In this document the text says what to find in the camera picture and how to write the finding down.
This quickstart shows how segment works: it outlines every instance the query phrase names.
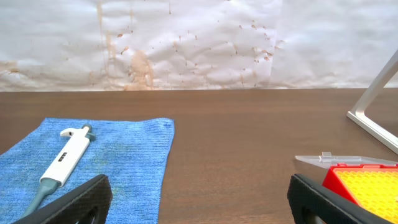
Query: wrinkled white paper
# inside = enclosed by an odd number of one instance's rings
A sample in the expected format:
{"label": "wrinkled white paper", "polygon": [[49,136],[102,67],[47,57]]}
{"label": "wrinkled white paper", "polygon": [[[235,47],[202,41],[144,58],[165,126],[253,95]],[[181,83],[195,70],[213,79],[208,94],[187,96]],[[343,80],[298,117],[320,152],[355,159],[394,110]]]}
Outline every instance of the wrinkled white paper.
{"label": "wrinkled white paper", "polygon": [[284,0],[276,47],[268,88],[367,88],[398,49],[398,1]]}
{"label": "wrinkled white paper", "polygon": [[264,88],[281,0],[0,3],[0,90]]}

